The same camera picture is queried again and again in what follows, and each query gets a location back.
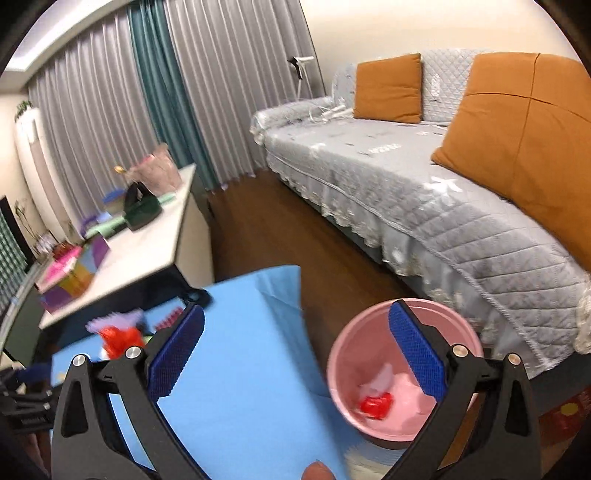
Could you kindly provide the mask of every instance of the sofa backrest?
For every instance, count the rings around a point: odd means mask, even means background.
[[[423,121],[451,122],[464,95],[474,57],[484,50],[445,48],[421,52],[423,64]],[[355,104],[357,65],[340,69],[333,79],[336,103]]]

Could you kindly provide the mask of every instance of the orange pillow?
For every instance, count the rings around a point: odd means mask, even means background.
[[[591,271],[591,79],[555,55],[478,55],[433,161],[511,199]]]
[[[421,54],[357,65],[355,118],[417,124],[421,121]]]

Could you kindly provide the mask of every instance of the blue gripper pad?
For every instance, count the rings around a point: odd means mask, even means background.
[[[440,402],[447,391],[445,368],[427,339],[423,336],[419,319],[407,313],[394,302],[388,313],[388,325],[396,343],[402,350],[411,370],[425,395]]]
[[[179,318],[174,332],[160,348],[147,372],[148,396],[153,402],[170,395],[205,326],[205,315],[199,306]]]

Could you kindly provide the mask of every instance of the curtain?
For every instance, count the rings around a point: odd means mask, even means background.
[[[135,60],[156,135],[178,166],[195,162],[205,188],[219,185],[193,115],[174,54],[162,0],[141,0],[128,9]]]
[[[128,168],[157,145],[135,68],[125,11],[68,43],[29,84],[56,168],[80,221],[103,210]]]
[[[266,165],[252,114],[296,99],[292,56],[315,56],[299,0],[164,0],[187,92],[220,181]],[[325,95],[317,62],[302,98]]]

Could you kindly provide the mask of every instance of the yellow circle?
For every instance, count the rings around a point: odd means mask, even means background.
[[[576,403],[567,403],[560,407],[560,413],[566,417],[570,417],[579,411],[579,406]]]

